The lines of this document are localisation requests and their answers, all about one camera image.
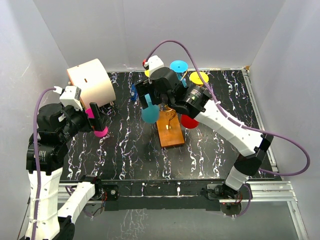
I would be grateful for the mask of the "pink wine glass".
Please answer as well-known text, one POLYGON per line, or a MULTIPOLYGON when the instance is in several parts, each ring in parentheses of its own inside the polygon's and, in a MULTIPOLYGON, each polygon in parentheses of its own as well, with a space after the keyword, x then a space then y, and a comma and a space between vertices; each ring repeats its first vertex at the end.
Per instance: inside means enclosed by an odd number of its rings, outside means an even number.
POLYGON ((109 129, 104 122, 104 114, 103 112, 98 108, 97 112, 94 113, 91 108, 88 108, 85 110, 85 113, 87 115, 89 124, 93 130, 93 133, 98 138, 103 138, 107 135, 109 129))

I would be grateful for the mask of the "light blue wine glass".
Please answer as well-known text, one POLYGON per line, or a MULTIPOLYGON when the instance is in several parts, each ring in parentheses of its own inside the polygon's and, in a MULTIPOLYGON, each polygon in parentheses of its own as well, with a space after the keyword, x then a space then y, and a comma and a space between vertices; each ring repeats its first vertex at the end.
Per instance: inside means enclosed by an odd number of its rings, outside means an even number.
POLYGON ((147 108, 141 109, 142 120, 148 124, 154 124, 159 119, 160 108, 158 105, 152 104, 149 94, 145 95, 145 99, 147 102, 147 108))

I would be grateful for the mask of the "red wine glass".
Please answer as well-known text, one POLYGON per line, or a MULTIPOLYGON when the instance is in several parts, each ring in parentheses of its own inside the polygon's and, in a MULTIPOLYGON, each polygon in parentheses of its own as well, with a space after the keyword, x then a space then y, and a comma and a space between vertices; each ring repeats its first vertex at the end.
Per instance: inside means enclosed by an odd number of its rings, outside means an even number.
POLYGON ((180 118, 181 125, 186 129, 194 129, 199 125, 199 122, 189 116, 182 114, 180 118))

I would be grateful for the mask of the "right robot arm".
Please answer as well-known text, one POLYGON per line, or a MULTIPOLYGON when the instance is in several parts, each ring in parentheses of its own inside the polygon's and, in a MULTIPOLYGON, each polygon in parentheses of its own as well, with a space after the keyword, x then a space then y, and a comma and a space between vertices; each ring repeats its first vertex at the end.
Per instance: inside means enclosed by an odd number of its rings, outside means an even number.
POLYGON ((218 108, 207 89, 193 83, 184 86, 168 67, 161 67, 150 77, 137 80, 135 88, 143 109, 148 107, 146 95, 149 95, 153 104, 166 104, 178 114, 206 125, 238 150, 239 155, 224 183, 206 190, 208 195, 236 199, 241 187, 262 165, 273 137, 246 129, 246 125, 218 108))

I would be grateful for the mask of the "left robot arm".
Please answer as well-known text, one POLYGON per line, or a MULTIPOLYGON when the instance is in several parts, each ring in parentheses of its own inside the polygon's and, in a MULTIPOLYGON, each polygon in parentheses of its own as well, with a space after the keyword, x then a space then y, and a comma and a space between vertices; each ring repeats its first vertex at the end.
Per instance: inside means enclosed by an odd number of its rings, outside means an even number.
POLYGON ((58 208, 60 178, 67 144, 78 133, 94 132, 104 137, 108 129, 97 103, 89 109, 76 110, 72 105, 50 103, 35 112, 35 131, 26 153, 26 170, 30 182, 30 215, 24 235, 26 240, 71 240, 75 223, 90 199, 103 195, 97 176, 84 175, 61 208, 58 208))

